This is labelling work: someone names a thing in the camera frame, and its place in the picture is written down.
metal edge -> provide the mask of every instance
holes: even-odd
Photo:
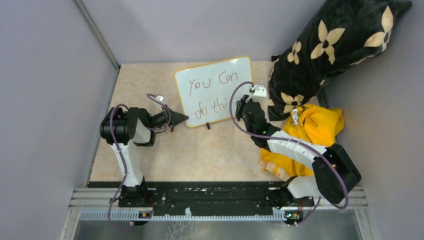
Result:
[[[369,209],[355,209],[355,217],[363,240],[380,240]]]
[[[107,114],[108,113],[108,110],[109,110],[109,108],[111,106],[112,97],[114,96],[115,88],[117,86],[119,73],[120,73],[120,69],[117,69],[115,71],[115,76],[114,76],[114,80],[113,80],[112,91],[110,92],[110,96],[109,96],[109,100],[107,102],[107,106],[106,106],[106,108],[103,111],[104,114]],[[87,187],[89,185],[89,183],[90,183],[90,176],[91,176],[92,171],[93,171],[94,160],[96,159],[97,150],[99,149],[99,144],[100,144],[100,132],[99,131],[97,131],[96,138],[97,138],[97,142],[95,144],[94,151],[90,155],[91,164],[90,164],[90,167],[89,167],[89,170],[88,170],[87,174],[84,174],[84,176],[85,176],[85,182],[84,182],[84,185],[83,185],[84,187]]]
[[[69,209],[84,209],[84,210],[107,210],[109,207],[109,200],[113,196],[116,188],[76,188],[69,203]],[[350,204],[347,209],[369,209],[368,201],[366,199],[363,188],[360,186],[355,187],[351,192]],[[113,204],[112,209],[119,209],[118,203]],[[144,207],[139,209],[141,211],[148,211],[151,208]],[[282,210],[292,211],[297,207],[283,207]],[[304,207],[305,210],[312,209],[312,207]],[[322,199],[318,210],[336,210],[336,208],[327,200]]]
[[[94,38],[96,39],[98,45],[106,55],[107,59],[109,59],[110,63],[113,65],[113,67],[116,70],[119,70],[121,66],[119,65],[117,59],[115,58],[114,54],[112,53],[112,50],[109,48],[105,38],[103,37],[102,33],[100,32],[99,28],[97,27],[96,23],[94,22],[93,18],[91,17],[89,11],[87,10],[86,6],[84,5],[82,0],[72,0],[76,7],[78,8],[79,12],[82,14],[82,17],[84,18],[85,23],[87,23],[88,28],[90,28],[91,32],[94,35]]]
[[[65,222],[63,224],[62,232],[60,233],[60,240],[73,240],[75,232],[77,231],[78,222],[82,214],[81,209],[69,209],[66,213]]]

yellow cloth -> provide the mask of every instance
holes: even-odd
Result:
[[[334,144],[335,136],[345,126],[342,109],[326,109],[313,104],[306,104],[297,109],[299,110],[299,124],[293,126],[294,121],[290,117],[283,128],[286,133],[317,145],[329,147]],[[264,149],[260,152],[260,163],[264,170],[272,172],[285,181],[289,177],[314,174],[303,164]]]

gray wall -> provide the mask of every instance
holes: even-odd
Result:
[[[341,142],[360,172],[382,240],[424,239],[424,1],[393,30],[387,51],[332,80]]]
[[[0,29],[0,239],[57,239],[115,70],[71,0],[2,0]]]
[[[324,0],[84,0],[120,63],[270,60]]]

flower pattern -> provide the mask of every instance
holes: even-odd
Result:
[[[394,18],[392,11],[390,7],[387,6],[381,18],[381,25],[384,31],[374,33],[366,40],[363,46],[374,48],[382,46],[382,52],[384,52],[387,48],[387,43],[390,41],[390,35],[392,35],[393,22]]]
[[[289,63],[294,61],[294,64],[299,64],[299,56],[298,53],[302,50],[302,43],[300,41],[295,41],[293,46],[291,47],[291,52],[287,55],[287,61]]]
[[[268,99],[268,106],[270,107],[275,106],[274,101],[271,98]]]
[[[276,60],[274,60],[272,63],[272,68],[271,68],[271,72],[269,73],[269,77],[268,77],[268,82],[271,81],[271,77],[273,76],[274,73],[274,68],[276,67],[276,63],[280,60],[280,58],[277,58]]]
[[[310,59],[316,59],[325,52],[328,60],[333,64],[336,61],[333,45],[339,41],[344,32],[345,28],[335,28],[328,32],[326,24],[321,20],[318,26],[318,38],[321,42],[310,53]]]
[[[292,97],[282,92],[281,98],[285,102],[283,113],[286,114],[290,113],[295,107],[302,105],[302,101],[305,97],[300,94],[295,97]]]
[[[358,65],[358,64],[362,63],[363,61],[365,61],[365,60],[367,60],[367,59],[371,59],[371,58],[374,58],[374,55],[366,56],[366,57],[362,58],[361,60],[359,60],[359,61],[357,61],[357,62],[352,63],[352,64],[351,64],[351,66],[353,66],[353,65]]]

purple cable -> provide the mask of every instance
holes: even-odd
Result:
[[[295,139],[290,139],[290,138],[285,138],[285,137],[275,137],[275,136],[265,136],[265,135],[258,135],[258,134],[254,134],[254,133],[250,133],[246,130],[244,130],[242,127],[239,126],[239,124],[237,124],[236,119],[234,118],[233,115],[233,100],[234,100],[234,95],[236,94],[237,90],[239,90],[243,85],[246,84],[250,84],[252,87],[254,87],[254,83],[251,81],[246,81],[243,82],[242,84],[238,85],[235,90],[232,92],[231,98],[229,99],[229,114],[231,116],[231,120],[232,122],[235,124],[235,126],[242,131],[245,134],[248,134],[252,137],[256,137],[256,138],[261,138],[261,139],[270,139],[270,140],[280,140],[280,141],[286,141],[286,142],[294,142],[297,143],[303,147],[305,147],[306,149],[308,149],[310,152],[316,154],[318,157],[320,157],[331,169],[331,171],[334,173],[334,175],[336,176],[338,182],[341,185],[341,188],[343,190],[343,194],[344,194],[344,205],[343,206],[339,206],[337,204],[333,204],[331,203],[334,207],[338,208],[338,209],[345,209],[348,207],[349,205],[349,195],[348,195],[348,189],[346,188],[345,182],[343,182],[342,177],[339,175],[339,173],[336,171],[336,169],[334,169],[333,165],[330,163],[330,161],[324,157],[321,153],[319,153],[317,150],[315,150],[313,147],[305,144],[304,142],[300,141],[300,140],[295,140]],[[318,203],[321,200],[321,197],[318,199],[317,204],[315,205],[315,207],[312,209],[312,211],[309,213],[309,215],[304,219],[306,220],[307,218],[309,218],[309,216],[315,211],[315,209],[317,209]]]
[[[320,205],[320,202],[321,202],[321,196],[318,197],[318,200],[316,201],[315,206],[313,206],[312,210],[307,214],[307,216],[304,217],[301,222],[296,222],[295,224],[291,224],[290,227],[298,227],[299,225],[305,223],[306,220],[308,220],[308,218],[312,215],[312,213],[314,213],[315,210],[317,210],[318,206]]]
[[[116,190],[115,194],[113,195],[112,200],[110,201],[109,210],[107,212],[107,219],[109,220],[110,226],[112,226],[112,228],[114,228],[115,230],[117,230],[119,232],[127,233],[127,232],[130,232],[133,228],[132,227],[127,228],[127,229],[118,228],[112,223],[112,220],[111,220],[112,206],[113,206],[114,202],[116,202],[118,193],[120,192],[122,186],[124,185],[125,179],[127,179],[127,175],[128,175],[127,164],[125,163],[124,155],[122,154],[121,148],[119,147],[117,138],[115,137],[114,128],[113,128],[113,118],[114,118],[115,112],[118,110],[119,107],[124,107],[124,108],[126,108],[126,110],[128,110],[128,107],[125,104],[116,105],[113,108],[112,112],[110,113],[109,127],[110,127],[110,134],[112,135],[113,142],[116,145],[116,150],[119,152],[120,158],[122,160],[124,176],[122,178],[122,181],[119,184],[118,189]]]
[[[148,130],[151,130],[151,131],[160,131],[160,130],[166,129],[171,123],[171,110],[170,110],[170,108],[167,105],[164,105],[162,102],[157,101],[155,99],[156,95],[153,95],[151,93],[147,93],[147,97],[148,97],[148,99],[152,100],[153,102],[155,102],[155,103],[161,105],[163,108],[165,108],[166,112],[168,113],[169,118],[168,118],[168,122],[165,125],[163,125],[161,128],[151,128],[151,127],[146,127],[146,128]]]

